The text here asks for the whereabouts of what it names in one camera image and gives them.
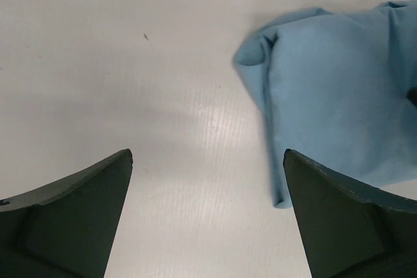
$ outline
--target white table surface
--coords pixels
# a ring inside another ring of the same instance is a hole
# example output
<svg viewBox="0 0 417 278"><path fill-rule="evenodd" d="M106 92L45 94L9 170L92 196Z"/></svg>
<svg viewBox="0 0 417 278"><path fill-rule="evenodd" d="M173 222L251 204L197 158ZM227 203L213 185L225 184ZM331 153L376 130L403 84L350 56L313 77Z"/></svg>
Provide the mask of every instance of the white table surface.
<svg viewBox="0 0 417 278"><path fill-rule="evenodd" d="M0 198L128 147L107 278L310 277L231 57L283 12L382 1L0 0Z"/></svg>

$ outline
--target light blue fabric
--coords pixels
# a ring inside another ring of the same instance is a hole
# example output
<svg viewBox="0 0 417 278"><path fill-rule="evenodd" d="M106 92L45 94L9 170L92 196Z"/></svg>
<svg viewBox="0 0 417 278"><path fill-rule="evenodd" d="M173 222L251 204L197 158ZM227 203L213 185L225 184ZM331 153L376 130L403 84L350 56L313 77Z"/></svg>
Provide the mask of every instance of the light blue fabric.
<svg viewBox="0 0 417 278"><path fill-rule="evenodd" d="M417 1L286 14L234 62L265 115L278 208L292 206L286 148L372 186L417 178Z"/></svg>

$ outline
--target cloth fold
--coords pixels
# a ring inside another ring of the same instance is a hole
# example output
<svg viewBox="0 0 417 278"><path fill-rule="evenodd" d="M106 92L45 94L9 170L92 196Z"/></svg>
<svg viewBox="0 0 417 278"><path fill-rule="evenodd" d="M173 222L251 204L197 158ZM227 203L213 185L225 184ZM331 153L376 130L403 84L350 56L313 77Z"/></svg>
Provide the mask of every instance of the cloth fold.
<svg viewBox="0 0 417 278"><path fill-rule="evenodd" d="M417 1L278 17L234 64L265 116L274 203L292 206L285 149L372 186L417 178Z"/></svg>

